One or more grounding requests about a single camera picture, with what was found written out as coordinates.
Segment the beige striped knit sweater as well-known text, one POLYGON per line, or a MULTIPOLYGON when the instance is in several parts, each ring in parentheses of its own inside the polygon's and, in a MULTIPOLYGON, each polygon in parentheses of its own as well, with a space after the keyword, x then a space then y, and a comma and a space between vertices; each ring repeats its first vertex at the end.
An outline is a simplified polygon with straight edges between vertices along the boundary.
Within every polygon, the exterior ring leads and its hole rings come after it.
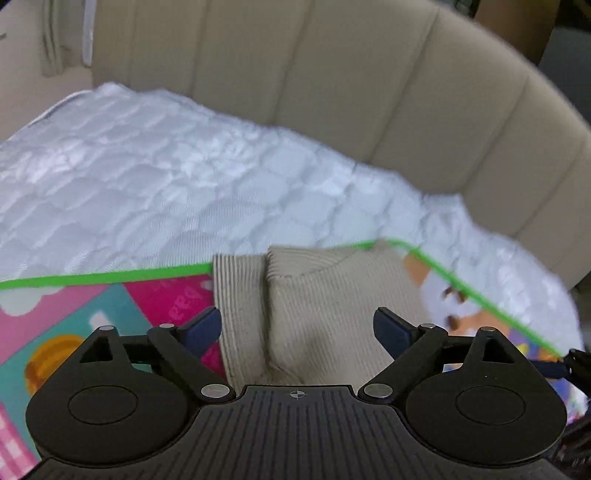
POLYGON ((428 319, 401 254, 368 249, 273 246, 263 255, 216 255, 214 305, 229 384, 351 385, 392 361, 374 336, 386 307, 414 326, 428 319))

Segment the white quilted mattress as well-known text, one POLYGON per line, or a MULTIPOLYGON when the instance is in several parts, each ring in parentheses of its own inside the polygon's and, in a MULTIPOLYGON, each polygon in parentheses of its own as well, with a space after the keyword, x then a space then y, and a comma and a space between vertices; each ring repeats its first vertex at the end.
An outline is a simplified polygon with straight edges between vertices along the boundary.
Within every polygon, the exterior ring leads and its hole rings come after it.
POLYGON ((387 239, 558 353, 583 343, 567 289, 518 242, 290 130, 115 83, 74 93, 1 145, 1 283, 123 282, 217 254, 387 239))

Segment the beige padded headboard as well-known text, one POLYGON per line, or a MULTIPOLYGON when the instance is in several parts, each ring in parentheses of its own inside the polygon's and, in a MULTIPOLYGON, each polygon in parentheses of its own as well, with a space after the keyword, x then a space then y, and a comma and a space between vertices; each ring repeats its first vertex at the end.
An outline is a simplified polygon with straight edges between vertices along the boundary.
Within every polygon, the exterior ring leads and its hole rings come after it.
POLYGON ((435 2, 101 1, 92 77, 459 193, 568 286, 590 270, 589 124, 506 42, 435 2))

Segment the beige window curtain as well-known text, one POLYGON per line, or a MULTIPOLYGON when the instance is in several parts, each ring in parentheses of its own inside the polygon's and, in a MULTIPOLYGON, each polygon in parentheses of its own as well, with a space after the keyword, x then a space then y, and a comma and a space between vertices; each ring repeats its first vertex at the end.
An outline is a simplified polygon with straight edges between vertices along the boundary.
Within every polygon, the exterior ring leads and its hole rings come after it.
POLYGON ((41 68, 45 77, 69 68, 90 68, 93 57, 95 0, 41 2, 41 68))

